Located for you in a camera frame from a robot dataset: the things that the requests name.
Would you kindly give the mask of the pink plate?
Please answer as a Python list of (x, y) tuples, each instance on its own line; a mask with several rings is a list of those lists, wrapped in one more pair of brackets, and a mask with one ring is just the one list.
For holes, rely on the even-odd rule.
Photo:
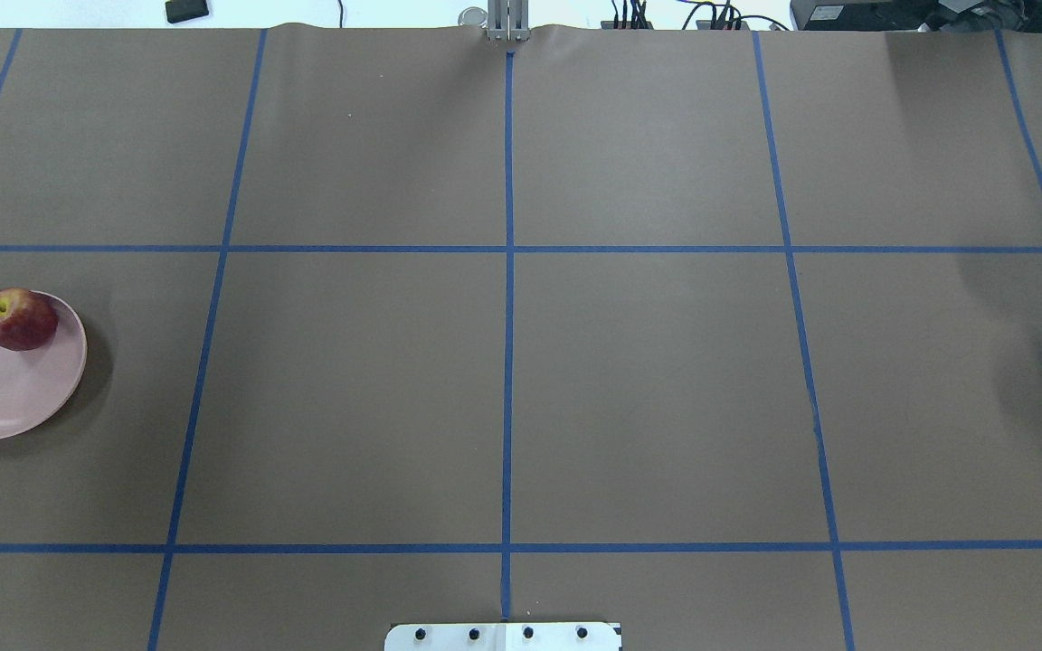
[(86, 330), (60, 297), (45, 294), (59, 323), (53, 337), (32, 351), (0, 346), (0, 439), (36, 428), (78, 389), (88, 358)]

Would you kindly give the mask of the small black box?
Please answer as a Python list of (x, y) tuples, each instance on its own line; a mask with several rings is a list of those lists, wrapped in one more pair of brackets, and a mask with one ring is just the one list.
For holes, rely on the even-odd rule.
[(184, 24), (195, 18), (208, 16), (210, 7), (206, 0), (170, 0), (163, 4), (168, 24)]

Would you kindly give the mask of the aluminium frame post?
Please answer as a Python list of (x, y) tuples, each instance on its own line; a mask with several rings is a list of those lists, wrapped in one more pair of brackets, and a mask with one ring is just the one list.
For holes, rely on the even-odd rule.
[(490, 41), (529, 41), (528, 0), (489, 0), (487, 2), (487, 24), (485, 33)]

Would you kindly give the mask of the red apple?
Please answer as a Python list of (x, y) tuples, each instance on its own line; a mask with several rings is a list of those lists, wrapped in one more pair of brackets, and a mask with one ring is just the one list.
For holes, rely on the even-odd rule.
[(28, 287), (0, 289), (0, 347), (13, 352), (40, 349), (53, 339), (58, 314), (45, 294)]

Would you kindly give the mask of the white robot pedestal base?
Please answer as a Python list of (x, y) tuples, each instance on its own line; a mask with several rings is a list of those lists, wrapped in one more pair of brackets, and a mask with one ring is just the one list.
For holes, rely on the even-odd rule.
[(620, 625), (586, 622), (410, 623), (390, 627), (384, 650), (623, 650)]

